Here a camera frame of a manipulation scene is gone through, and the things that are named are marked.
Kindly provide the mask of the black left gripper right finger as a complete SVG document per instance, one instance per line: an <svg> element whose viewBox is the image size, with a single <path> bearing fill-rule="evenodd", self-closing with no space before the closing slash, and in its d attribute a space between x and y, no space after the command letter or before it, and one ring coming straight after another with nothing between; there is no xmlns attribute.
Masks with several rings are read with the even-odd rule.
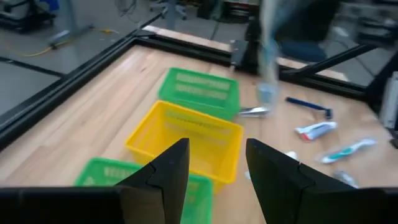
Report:
<svg viewBox="0 0 398 224"><path fill-rule="evenodd" d="M254 138L246 141L246 160L267 224L296 224L302 195L310 187L326 192L352 189Z"/></svg>

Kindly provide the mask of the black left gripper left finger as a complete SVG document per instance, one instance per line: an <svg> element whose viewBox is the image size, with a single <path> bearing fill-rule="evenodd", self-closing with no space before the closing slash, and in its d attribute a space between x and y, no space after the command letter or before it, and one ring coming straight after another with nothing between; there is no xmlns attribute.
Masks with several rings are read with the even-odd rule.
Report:
<svg viewBox="0 0 398 224"><path fill-rule="evenodd" d="M181 138L116 184L124 224L180 224L188 183L190 146Z"/></svg>

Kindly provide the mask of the white toothpaste tube red accent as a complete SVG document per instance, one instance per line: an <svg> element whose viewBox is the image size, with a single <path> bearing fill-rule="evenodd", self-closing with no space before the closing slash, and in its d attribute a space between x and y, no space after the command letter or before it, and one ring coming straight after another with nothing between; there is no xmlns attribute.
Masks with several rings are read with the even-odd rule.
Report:
<svg viewBox="0 0 398 224"><path fill-rule="evenodd" d="M334 121L324 121L301 128L295 128L295 131L302 138L302 140L310 142L336 129L337 126L338 124Z"/></svg>

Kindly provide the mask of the yellow plastic basket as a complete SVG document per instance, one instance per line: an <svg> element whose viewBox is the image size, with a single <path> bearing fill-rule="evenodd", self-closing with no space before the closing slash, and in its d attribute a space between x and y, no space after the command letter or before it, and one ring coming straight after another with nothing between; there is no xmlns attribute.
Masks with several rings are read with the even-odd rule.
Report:
<svg viewBox="0 0 398 224"><path fill-rule="evenodd" d="M147 164L181 138L190 141L190 173L213 181L218 193L236 179L244 128L236 123L157 100L125 141Z"/></svg>

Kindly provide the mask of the green plastic basket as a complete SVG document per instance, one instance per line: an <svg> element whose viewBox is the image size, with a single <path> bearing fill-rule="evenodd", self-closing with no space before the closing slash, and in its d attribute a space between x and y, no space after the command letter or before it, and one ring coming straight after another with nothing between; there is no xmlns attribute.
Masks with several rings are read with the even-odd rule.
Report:
<svg viewBox="0 0 398 224"><path fill-rule="evenodd" d="M240 110L236 80L178 67L169 69L158 98L228 121Z"/></svg>
<svg viewBox="0 0 398 224"><path fill-rule="evenodd" d="M109 186L135 173L139 164L101 157L90 159L75 181L76 186ZM190 174L181 224L212 224L213 183Z"/></svg>

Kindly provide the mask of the teal white toothbrush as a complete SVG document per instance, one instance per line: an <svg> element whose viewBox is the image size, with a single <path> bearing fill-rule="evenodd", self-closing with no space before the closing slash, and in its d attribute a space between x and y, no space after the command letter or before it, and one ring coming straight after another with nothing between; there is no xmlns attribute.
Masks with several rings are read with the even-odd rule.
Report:
<svg viewBox="0 0 398 224"><path fill-rule="evenodd" d="M362 139L348 147L322 155L319 159L319 162L321 162L322 164L331 164L340 159L349 157L362 149L371 147L376 144L377 141L374 139Z"/></svg>

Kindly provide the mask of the silver metal grooming tool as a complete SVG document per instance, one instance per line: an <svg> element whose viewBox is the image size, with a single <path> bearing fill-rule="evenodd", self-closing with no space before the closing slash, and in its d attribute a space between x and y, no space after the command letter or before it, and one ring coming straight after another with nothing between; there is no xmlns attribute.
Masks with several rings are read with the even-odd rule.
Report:
<svg viewBox="0 0 398 224"><path fill-rule="evenodd" d="M258 106L252 108L241 108L238 115L250 118L262 118L267 116L269 110L265 107Z"/></svg>

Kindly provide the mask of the blue razor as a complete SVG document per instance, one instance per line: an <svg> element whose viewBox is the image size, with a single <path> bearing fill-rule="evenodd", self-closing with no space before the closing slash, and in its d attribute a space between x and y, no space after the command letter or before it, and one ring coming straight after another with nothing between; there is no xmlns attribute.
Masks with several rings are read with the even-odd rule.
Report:
<svg viewBox="0 0 398 224"><path fill-rule="evenodd" d="M305 106L314 110L319 110L319 111L323 111L325 114L325 118L326 119L332 119L333 118L333 112L332 109L329 108L325 108L323 106L320 105L316 105L313 103L309 103L307 101L302 101L302 100L298 100L296 98L291 98L291 97L286 97L285 101L289 102L289 103L293 103L296 105L301 105L301 106Z"/></svg>

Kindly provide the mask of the black table frame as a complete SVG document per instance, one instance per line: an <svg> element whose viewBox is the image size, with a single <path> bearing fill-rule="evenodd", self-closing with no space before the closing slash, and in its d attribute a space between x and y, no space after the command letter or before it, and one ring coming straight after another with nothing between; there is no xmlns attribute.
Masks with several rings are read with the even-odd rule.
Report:
<svg viewBox="0 0 398 224"><path fill-rule="evenodd" d="M131 32L68 75L64 75L19 106L1 115L0 152L135 45L164 50L218 65L231 65L232 50L205 47L166 37L147 29ZM303 68L282 65L279 68L279 76L284 82L365 101L372 110L378 111L381 107L381 95L384 93L387 79L394 72L398 72L398 52L367 87L319 75L322 70L371 50L374 50L371 45L359 45L320 63L307 65Z"/></svg>

